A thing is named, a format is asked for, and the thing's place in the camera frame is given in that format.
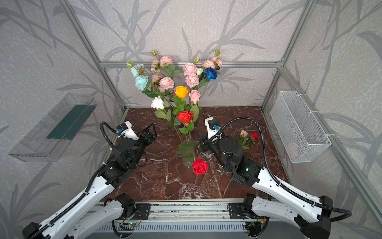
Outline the clear frosted glass vase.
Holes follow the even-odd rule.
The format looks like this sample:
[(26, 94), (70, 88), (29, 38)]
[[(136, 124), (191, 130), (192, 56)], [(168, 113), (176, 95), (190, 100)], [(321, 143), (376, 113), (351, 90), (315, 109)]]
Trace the clear frosted glass vase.
[(183, 165), (187, 168), (190, 168), (193, 166), (194, 161), (197, 159), (195, 154), (195, 147), (190, 146), (185, 149), (185, 152), (182, 154), (182, 161)]

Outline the red rose stem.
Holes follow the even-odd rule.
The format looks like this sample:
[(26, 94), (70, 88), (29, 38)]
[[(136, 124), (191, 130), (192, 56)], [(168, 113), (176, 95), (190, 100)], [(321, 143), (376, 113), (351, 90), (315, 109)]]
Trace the red rose stem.
[[(185, 152), (185, 149), (181, 150), (180, 149), (181, 145), (182, 145), (182, 143), (178, 145), (177, 155), (180, 155), (182, 157), (182, 154)], [(190, 146), (196, 147), (196, 145), (197, 145), (197, 143), (195, 141), (190, 143)], [(208, 165), (208, 163), (206, 161), (204, 161), (201, 158), (197, 157), (197, 159), (194, 161), (193, 166), (191, 168), (193, 169), (193, 172), (194, 172), (195, 175), (203, 175), (204, 173), (207, 172), (207, 170), (209, 168), (209, 165)]]
[(181, 150), (186, 149), (187, 147), (192, 147), (190, 146), (190, 143), (193, 142), (191, 132), (195, 128), (193, 119), (194, 114), (191, 111), (179, 112), (174, 119), (176, 131), (185, 137), (184, 142), (180, 146)]

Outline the peach rose stem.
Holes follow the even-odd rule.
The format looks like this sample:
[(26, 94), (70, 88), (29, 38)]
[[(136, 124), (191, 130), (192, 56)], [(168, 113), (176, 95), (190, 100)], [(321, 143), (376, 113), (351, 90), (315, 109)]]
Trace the peach rose stem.
[(247, 131), (242, 130), (240, 134), (235, 136), (237, 143), (243, 147), (243, 150), (248, 150), (252, 139), (248, 136)]

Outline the white rosebud stem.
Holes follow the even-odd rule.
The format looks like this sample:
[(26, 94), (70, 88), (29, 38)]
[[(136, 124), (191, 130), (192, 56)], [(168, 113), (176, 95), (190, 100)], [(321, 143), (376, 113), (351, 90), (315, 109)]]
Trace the white rosebud stem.
[(151, 107), (154, 108), (156, 111), (154, 112), (155, 116), (159, 119), (164, 119), (167, 121), (168, 126), (175, 129), (179, 140), (182, 141), (182, 137), (180, 136), (180, 132), (175, 127), (175, 122), (173, 119), (172, 111), (170, 107), (166, 107), (164, 101), (161, 97), (155, 97), (152, 100)]

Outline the red rose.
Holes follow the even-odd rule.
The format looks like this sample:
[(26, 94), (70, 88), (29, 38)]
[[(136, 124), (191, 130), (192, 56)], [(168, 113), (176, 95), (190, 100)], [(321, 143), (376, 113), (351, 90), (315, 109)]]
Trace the red rose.
[(256, 141), (258, 139), (258, 134), (256, 132), (253, 132), (250, 134), (249, 137), (252, 141)]

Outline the small pink rose stem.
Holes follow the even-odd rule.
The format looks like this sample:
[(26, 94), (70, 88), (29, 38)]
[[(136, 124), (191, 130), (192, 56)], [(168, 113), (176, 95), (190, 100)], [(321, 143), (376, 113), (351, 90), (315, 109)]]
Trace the small pink rose stem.
[(193, 104), (190, 109), (190, 114), (193, 116), (192, 121), (195, 122), (198, 119), (199, 113), (200, 113), (200, 108), (198, 104), (199, 104), (199, 99), (201, 97), (201, 94), (197, 90), (192, 90), (189, 93), (189, 97), (190, 97), (190, 101)]

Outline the orange rose stem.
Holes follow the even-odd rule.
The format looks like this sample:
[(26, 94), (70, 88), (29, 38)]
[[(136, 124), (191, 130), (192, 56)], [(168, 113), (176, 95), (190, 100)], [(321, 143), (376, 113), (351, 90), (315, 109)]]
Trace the orange rose stem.
[(186, 107), (186, 96), (188, 95), (189, 90), (185, 86), (179, 86), (175, 88), (175, 91), (173, 92), (173, 101), (178, 108), (179, 112), (184, 111)]

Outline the pale green hydrangea stem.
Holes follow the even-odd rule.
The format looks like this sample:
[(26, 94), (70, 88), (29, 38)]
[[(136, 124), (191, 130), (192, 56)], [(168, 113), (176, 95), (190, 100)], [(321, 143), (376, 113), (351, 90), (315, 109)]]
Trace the pale green hydrangea stem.
[(149, 98), (155, 98), (159, 95), (157, 90), (153, 87), (153, 83), (144, 64), (135, 64), (132, 61), (127, 61), (126, 66), (131, 70), (131, 74), (135, 79), (135, 86), (142, 94)]

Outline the pink peony stem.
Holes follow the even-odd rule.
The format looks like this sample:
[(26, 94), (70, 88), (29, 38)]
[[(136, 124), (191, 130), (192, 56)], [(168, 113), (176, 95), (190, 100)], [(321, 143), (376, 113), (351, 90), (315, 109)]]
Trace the pink peony stem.
[(172, 106), (171, 90), (173, 90), (174, 85), (175, 83), (170, 77), (162, 78), (153, 85), (153, 87), (155, 88), (156, 96), (162, 99), (163, 101), (166, 101), (170, 106)]

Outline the blue rose stem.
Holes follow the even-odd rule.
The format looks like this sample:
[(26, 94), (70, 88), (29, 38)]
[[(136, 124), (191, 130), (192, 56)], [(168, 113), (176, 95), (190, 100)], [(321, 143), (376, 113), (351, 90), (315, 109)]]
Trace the blue rose stem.
[(217, 72), (213, 68), (206, 68), (204, 71), (205, 77), (207, 80), (216, 80), (217, 79)]

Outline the white rose stem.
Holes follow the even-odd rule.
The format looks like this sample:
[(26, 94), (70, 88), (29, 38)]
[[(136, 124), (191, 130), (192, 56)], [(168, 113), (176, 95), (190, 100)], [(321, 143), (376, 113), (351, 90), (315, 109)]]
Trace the white rose stem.
[(198, 68), (196, 71), (196, 74), (201, 75), (203, 72), (204, 72), (204, 70), (202, 68)]

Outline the pink white carnation stem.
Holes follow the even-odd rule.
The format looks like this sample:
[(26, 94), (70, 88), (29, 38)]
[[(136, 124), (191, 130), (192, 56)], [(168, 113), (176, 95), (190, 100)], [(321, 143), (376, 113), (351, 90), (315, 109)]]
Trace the pink white carnation stem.
[(175, 68), (171, 56), (161, 56), (157, 53), (156, 50), (152, 50), (151, 54), (155, 57), (155, 59), (160, 60), (161, 73), (165, 73), (167, 76), (170, 77), (180, 75), (180, 70)]

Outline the pink ranunculus stem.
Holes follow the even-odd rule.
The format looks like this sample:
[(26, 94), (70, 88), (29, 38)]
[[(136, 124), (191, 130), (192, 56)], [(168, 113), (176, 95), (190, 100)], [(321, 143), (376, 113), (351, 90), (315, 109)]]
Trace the pink ranunculus stem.
[(198, 68), (194, 63), (186, 63), (183, 66), (183, 72), (185, 78), (185, 83), (188, 87), (193, 88), (197, 86), (200, 82), (199, 77), (197, 75)]

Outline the pink lisianthus flower stem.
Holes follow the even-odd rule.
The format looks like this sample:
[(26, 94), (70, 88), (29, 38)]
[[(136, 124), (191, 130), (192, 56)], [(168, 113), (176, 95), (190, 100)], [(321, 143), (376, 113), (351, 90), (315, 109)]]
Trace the pink lisianthus flower stem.
[(223, 62), (220, 58), (220, 50), (217, 49), (214, 52), (214, 57), (212, 59), (207, 59), (202, 63), (202, 66), (207, 69), (207, 68), (212, 68), (215, 70), (219, 70), (223, 65)]

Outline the pink rose bouquet stem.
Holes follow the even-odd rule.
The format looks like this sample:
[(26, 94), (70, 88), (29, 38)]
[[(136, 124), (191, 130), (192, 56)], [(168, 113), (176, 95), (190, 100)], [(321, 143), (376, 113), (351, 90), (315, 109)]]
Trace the pink rose bouquet stem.
[(160, 60), (159, 59), (154, 59), (152, 61), (150, 71), (153, 74), (153, 76), (152, 76), (153, 83), (159, 84), (160, 80), (163, 78), (163, 75), (162, 75), (161, 69), (160, 69)]

